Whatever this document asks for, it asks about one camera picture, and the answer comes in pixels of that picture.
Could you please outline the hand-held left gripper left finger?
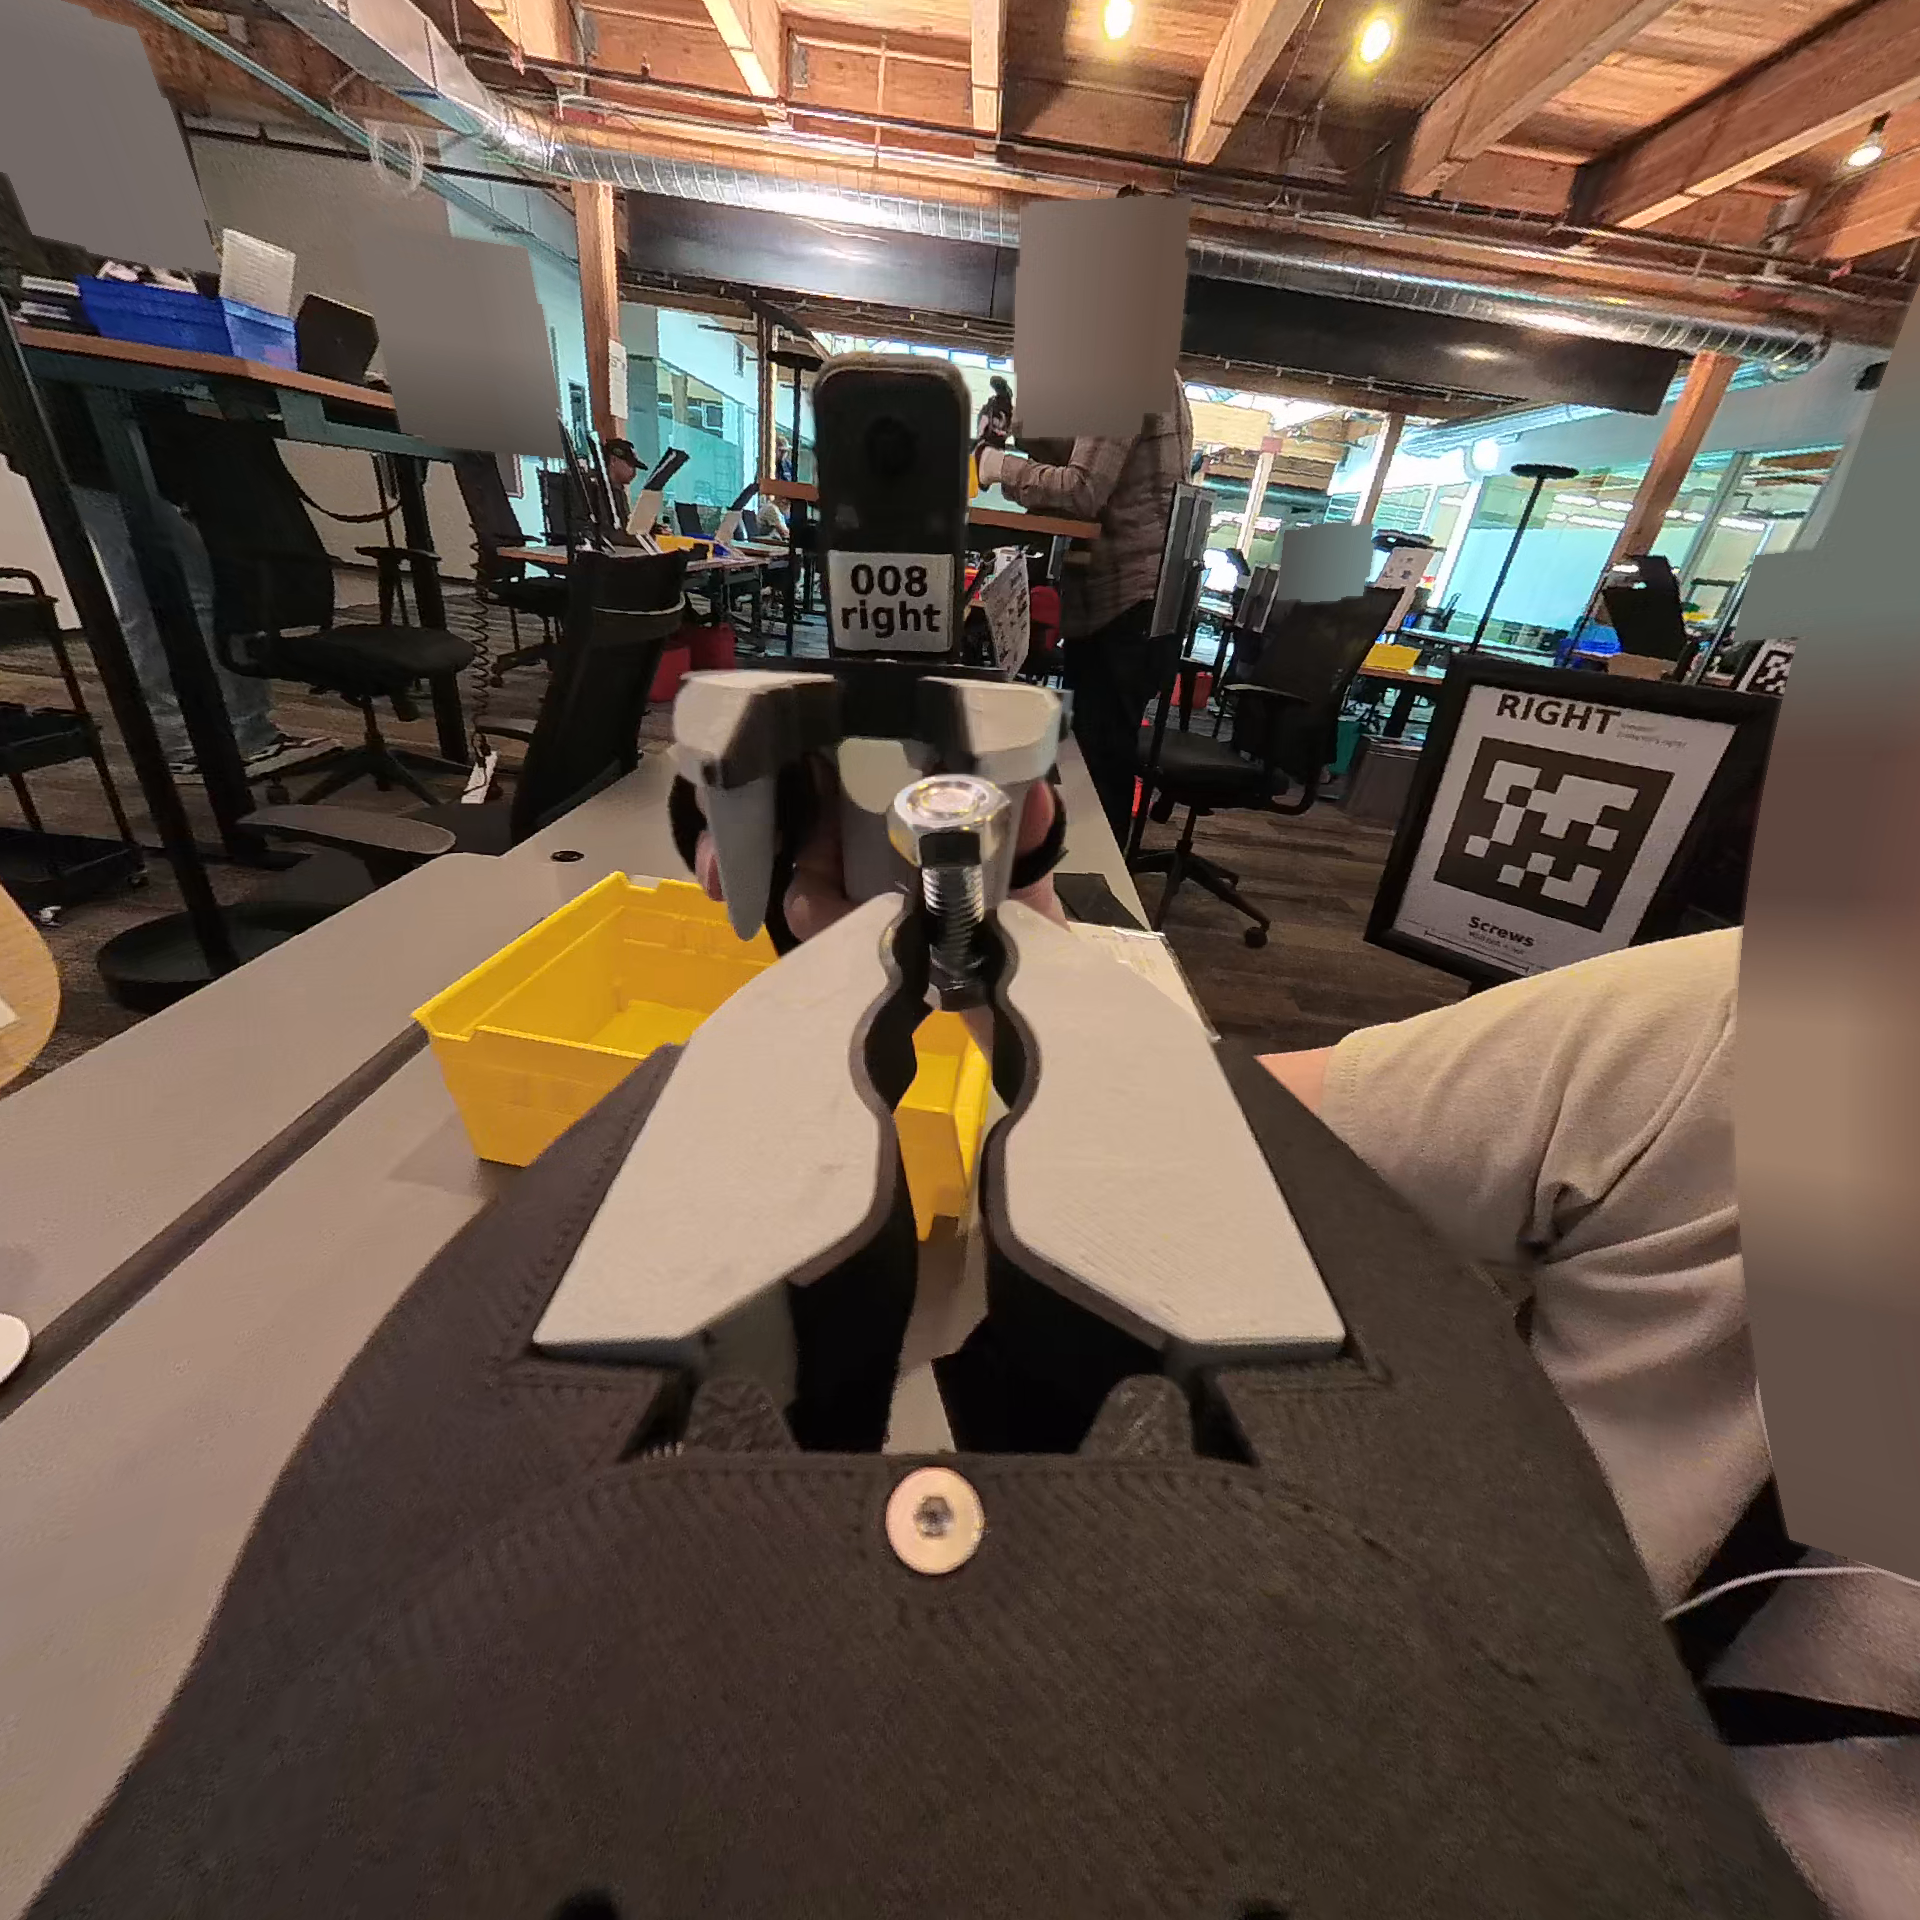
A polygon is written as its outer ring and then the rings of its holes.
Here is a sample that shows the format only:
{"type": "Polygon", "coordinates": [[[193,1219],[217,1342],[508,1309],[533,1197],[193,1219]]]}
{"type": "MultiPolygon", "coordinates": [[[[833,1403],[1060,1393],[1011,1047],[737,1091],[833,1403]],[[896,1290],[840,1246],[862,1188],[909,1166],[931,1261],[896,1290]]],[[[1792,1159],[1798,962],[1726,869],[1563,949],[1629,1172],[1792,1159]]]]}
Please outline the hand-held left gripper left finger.
{"type": "Polygon", "coordinates": [[[536,1327],[564,1359],[894,1373],[909,1318],[909,902],[881,895],[712,1014],[536,1327]]]}

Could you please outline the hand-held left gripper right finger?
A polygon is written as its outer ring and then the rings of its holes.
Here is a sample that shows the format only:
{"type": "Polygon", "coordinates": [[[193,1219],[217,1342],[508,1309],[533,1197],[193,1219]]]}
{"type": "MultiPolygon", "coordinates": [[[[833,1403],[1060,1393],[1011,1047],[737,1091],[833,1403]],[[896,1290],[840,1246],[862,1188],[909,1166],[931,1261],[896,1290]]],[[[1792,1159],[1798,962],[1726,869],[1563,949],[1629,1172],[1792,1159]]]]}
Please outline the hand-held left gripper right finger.
{"type": "Polygon", "coordinates": [[[1181,1373],[1332,1358],[1346,1327],[1203,1026],[1021,902],[997,932],[997,1249],[1181,1373]]]}

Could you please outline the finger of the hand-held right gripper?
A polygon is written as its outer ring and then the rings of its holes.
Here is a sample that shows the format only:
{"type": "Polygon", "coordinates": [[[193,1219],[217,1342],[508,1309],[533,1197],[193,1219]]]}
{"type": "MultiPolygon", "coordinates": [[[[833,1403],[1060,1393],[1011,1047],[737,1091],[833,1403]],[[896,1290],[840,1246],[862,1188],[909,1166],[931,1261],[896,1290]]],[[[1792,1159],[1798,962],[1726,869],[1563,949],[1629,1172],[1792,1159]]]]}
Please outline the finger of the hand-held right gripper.
{"type": "Polygon", "coordinates": [[[1062,725],[1062,699],[1052,689],[928,677],[917,684],[917,769],[1033,785],[1053,770],[1062,725]]]}
{"type": "Polygon", "coordinates": [[[821,673],[709,669],[673,709],[667,823],[691,869],[712,849],[732,930],[793,943],[785,901],[821,820],[825,761],[841,740],[841,686],[821,673]]]}

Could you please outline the silver hex bolt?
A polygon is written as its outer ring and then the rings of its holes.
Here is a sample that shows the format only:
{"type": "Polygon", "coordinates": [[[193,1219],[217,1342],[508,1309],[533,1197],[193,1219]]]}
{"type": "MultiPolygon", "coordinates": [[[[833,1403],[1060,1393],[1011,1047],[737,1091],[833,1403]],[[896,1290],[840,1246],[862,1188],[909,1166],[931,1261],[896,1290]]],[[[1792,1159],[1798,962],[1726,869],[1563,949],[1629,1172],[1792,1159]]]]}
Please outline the silver hex bolt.
{"type": "Polygon", "coordinates": [[[986,959],[984,932],[1017,839],[1009,794],[971,774],[923,774],[896,791],[886,834],[917,876],[928,959],[986,959]]]}

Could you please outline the yellow plastic bin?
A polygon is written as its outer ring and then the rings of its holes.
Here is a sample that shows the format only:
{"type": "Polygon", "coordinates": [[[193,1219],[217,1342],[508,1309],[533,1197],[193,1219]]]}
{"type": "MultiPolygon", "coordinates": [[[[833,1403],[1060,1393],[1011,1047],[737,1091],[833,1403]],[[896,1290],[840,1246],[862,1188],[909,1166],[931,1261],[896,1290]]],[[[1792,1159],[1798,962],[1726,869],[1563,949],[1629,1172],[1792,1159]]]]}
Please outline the yellow plastic bin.
{"type": "MultiPolygon", "coordinates": [[[[637,1063],[683,1045],[778,959],[693,879],[613,874],[416,1010],[470,1149],[526,1167],[637,1063]]],[[[990,1061],[960,1014],[928,1014],[896,1105],[920,1236],[969,1212],[990,1061]]]]}

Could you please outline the person's right hand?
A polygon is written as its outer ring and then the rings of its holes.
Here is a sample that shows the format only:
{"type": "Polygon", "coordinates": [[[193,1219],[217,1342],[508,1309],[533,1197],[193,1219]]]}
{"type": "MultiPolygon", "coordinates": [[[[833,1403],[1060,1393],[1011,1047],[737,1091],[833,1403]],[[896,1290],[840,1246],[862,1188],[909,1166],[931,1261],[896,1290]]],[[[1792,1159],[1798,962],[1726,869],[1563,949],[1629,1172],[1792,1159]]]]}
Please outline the person's right hand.
{"type": "MultiPolygon", "coordinates": [[[[785,923],[801,941],[825,932],[854,908],[848,895],[841,850],[836,769],[825,755],[810,755],[805,765],[812,786],[812,818],[782,899],[785,923]]],[[[1052,876],[1062,843],[1065,814],[1059,789],[1049,780],[1037,780],[1021,797],[1009,899],[1042,914],[1056,929],[1069,926],[1052,876]]]]}

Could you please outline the black office chair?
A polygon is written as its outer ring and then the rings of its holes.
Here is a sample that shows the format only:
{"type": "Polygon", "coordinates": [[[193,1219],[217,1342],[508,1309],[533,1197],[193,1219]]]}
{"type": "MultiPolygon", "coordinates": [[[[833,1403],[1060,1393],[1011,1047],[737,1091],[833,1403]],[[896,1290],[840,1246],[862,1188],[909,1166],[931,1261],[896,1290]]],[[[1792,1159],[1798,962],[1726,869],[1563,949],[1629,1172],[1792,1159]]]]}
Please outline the black office chair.
{"type": "Polygon", "coordinates": [[[1195,828],[1224,811],[1307,814],[1337,753],[1346,697],[1398,598],[1398,590],[1373,586],[1273,611],[1252,662],[1220,684],[1227,719],[1218,735],[1173,715],[1194,662],[1168,673],[1154,725],[1136,733],[1139,799],[1125,849],[1131,874],[1164,878],[1152,930],[1164,930],[1178,894],[1194,884],[1246,919],[1242,940],[1251,949],[1267,943],[1267,911],[1246,901],[1233,870],[1195,852],[1195,828]]]}
{"type": "Polygon", "coordinates": [[[189,458],[196,481],[193,519],[209,550],[212,628],[219,660],[243,679],[291,681],[346,701],[361,719],[356,746],[323,755],[320,780],[304,805],[331,799],[370,781],[422,805],[437,794],[422,774],[456,778],[451,759],[395,750],[377,709],[419,717],[416,694],[451,681],[474,660],[474,647],[442,628],[412,621],[341,621],[334,569],[274,434],[260,422],[205,422],[204,451],[189,458]]]}
{"type": "Polygon", "coordinates": [[[661,657],[686,619],[688,550],[579,550],[552,679],[505,803],[446,806],[452,850],[501,858],[634,772],[661,657]]]}

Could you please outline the clear plastic bag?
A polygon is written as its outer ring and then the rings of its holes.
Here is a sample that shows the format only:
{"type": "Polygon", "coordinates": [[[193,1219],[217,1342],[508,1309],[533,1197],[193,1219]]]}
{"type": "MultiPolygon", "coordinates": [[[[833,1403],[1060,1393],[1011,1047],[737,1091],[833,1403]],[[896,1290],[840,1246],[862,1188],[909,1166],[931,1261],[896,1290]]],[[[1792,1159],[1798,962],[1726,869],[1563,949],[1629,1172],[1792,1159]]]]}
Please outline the clear plastic bag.
{"type": "Polygon", "coordinates": [[[1106,953],[1166,999],[1181,1005],[1198,1021],[1210,1042],[1218,1042],[1218,1028],[1203,1009],[1188,974],[1170,949],[1166,935],[1136,926],[1072,922],[1072,932],[1093,949],[1106,953]]]}

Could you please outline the person's beige shirt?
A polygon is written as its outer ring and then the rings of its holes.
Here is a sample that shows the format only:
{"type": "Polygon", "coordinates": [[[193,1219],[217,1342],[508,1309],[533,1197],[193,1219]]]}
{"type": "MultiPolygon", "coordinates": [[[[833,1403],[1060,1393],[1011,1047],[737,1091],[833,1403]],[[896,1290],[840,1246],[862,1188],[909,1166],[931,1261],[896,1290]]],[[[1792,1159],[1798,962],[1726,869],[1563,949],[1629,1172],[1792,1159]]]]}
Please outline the person's beige shirt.
{"type": "Polygon", "coordinates": [[[1686,1598],[1772,1476],[1738,1210],[1742,930],[1633,947],[1352,1033],[1321,1123],[1470,1261],[1686,1598]]]}

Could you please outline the framed checkered marker sign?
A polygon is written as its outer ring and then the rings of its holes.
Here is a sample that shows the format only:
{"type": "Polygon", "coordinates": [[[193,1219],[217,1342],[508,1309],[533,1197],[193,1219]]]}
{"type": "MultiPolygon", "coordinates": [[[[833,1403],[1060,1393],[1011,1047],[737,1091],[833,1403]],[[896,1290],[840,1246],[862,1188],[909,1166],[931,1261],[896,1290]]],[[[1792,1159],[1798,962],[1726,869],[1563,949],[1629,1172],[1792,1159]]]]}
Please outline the framed checkered marker sign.
{"type": "Polygon", "coordinates": [[[1768,693],[1457,662],[1366,943],[1482,991],[1742,926],[1778,710],[1768,693]]]}

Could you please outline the black floor lamp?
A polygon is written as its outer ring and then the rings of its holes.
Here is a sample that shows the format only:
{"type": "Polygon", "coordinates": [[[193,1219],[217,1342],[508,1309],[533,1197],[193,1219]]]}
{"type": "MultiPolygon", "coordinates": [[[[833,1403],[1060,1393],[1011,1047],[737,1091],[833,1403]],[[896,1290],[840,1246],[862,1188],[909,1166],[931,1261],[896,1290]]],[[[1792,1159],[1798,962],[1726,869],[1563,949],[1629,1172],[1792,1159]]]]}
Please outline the black floor lamp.
{"type": "MultiPolygon", "coordinates": [[[[1513,473],[1515,473],[1515,477],[1526,481],[1526,498],[1525,498],[1523,509],[1521,509],[1521,523],[1515,526],[1515,531],[1512,534],[1512,542],[1509,542],[1509,549],[1506,549],[1506,555],[1505,555],[1505,562],[1501,562],[1499,583],[1496,586],[1496,593],[1490,594],[1490,601],[1489,601],[1489,607],[1485,607],[1485,619],[1482,623],[1493,619],[1493,614],[1498,612],[1498,607],[1501,603],[1505,588],[1509,583],[1509,577],[1512,577],[1513,566],[1515,566],[1521,549],[1526,540],[1530,526],[1534,523],[1534,519],[1538,515],[1544,492],[1548,492],[1548,486],[1556,486],[1556,484],[1563,484],[1563,482],[1571,482],[1571,481],[1578,477],[1576,467],[1544,465],[1544,462],[1518,465],[1513,469],[1513,473]]],[[[1540,649],[1552,649],[1552,647],[1558,645],[1558,641],[1569,630],[1565,619],[1558,619],[1558,621],[1538,621],[1538,619],[1515,621],[1515,619],[1509,619],[1506,627],[1512,630],[1505,636],[1505,647],[1512,654],[1521,654],[1521,651],[1538,654],[1540,649]]]]}

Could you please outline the tall wooden standing desk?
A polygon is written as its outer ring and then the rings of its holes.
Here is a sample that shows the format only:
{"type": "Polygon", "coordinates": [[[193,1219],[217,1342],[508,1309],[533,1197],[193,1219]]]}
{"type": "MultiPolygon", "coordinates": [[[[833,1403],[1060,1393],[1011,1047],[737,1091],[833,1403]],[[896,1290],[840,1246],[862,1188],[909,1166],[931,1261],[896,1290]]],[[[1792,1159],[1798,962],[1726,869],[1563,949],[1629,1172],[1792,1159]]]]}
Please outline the tall wooden standing desk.
{"type": "Polygon", "coordinates": [[[272,947],[272,935],[243,930],[235,908],[217,901],[209,852],[193,825],[182,791],[154,726],[154,707],[137,679],[126,627],[99,566],[74,498],[70,473],[44,411],[49,390],[78,390],[128,516],[128,540],[142,590],[164,647],[169,684],[196,755],[204,797],[219,850],[243,867],[269,867],[267,834],[256,828],[253,785],[233,743],[232,717],[189,601],[186,573],[161,523],[161,489],[137,411],[140,398],[209,409],[228,422],[265,426],[277,439],[376,453],[393,465],[401,558],[413,580],[403,601],[442,627],[442,564],[430,550],[426,465],[451,462],[446,447],[397,429],[385,390],[243,363],[204,353],[172,353],[115,343],[69,330],[19,327],[4,313],[4,451],[19,458],[64,588],[80,614],[80,634],[100,679],[112,725],[133,764],[137,794],[177,878],[182,911],[133,929],[100,951],[115,996],[140,1010],[177,1002],[235,971],[272,947]]]}

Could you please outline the dark blue storage crate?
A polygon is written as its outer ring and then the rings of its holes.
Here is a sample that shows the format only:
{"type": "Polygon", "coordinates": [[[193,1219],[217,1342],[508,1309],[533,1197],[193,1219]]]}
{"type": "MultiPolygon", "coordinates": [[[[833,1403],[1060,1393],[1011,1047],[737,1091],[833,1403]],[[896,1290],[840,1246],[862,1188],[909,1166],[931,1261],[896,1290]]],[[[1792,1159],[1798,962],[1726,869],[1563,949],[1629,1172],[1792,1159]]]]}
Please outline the dark blue storage crate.
{"type": "Polygon", "coordinates": [[[100,338],[233,357],[233,338],[219,297],[194,291],[106,276],[78,278],[80,310],[100,338]]]}

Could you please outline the round silver air duct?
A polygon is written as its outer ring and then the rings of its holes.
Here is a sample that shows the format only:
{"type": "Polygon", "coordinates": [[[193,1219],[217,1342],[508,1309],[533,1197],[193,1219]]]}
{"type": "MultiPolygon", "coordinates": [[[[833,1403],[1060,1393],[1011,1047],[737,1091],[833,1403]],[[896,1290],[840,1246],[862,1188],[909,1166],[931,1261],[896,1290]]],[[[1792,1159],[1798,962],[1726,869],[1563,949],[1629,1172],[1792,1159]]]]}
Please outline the round silver air duct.
{"type": "MultiPolygon", "coordinates": [[[[552,116],[501,107],[483,115],[470,134],[515,170],[564,182],[598,182],[673,202],[700,202],[873,233],[908,233],[940,242],[1012,250],[1021,203],[938,198],[912,182],[899,188],[873,167],[806,161],[796,174],[770,165],[741,165],[716,153],[654,153],[625,142],[590,142],[552,116]]],[[[1489,278],[1460,278],[1401,266],[1377,266],[1297,236],[1270,239],[1243,228],[1188,236],[1192,274],[1286,291],[1310,297],[1366,301],[1442,319],[1530,327],[1555,335],[1640,346],[1660,353],[1729,353],[1765,363],[1773,377],[1813,371],[1836,346],[1826,330],[1802,319],[1723,319],[1596,295],[1552,295],[1489,278]]]]}

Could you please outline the rectangular metal duct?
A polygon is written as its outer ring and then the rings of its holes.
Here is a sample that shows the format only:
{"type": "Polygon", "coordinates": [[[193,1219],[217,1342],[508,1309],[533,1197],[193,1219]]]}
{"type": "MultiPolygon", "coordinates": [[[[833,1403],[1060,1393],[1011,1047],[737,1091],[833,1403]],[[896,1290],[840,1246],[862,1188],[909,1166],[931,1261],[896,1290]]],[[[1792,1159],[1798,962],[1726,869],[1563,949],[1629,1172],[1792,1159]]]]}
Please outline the rectangular metal duct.
{"type": "Polygon", "coordinates": [[[462,137],[501,131],[504,107],[412,3],[265,3],[364,79],[462,137]]]}

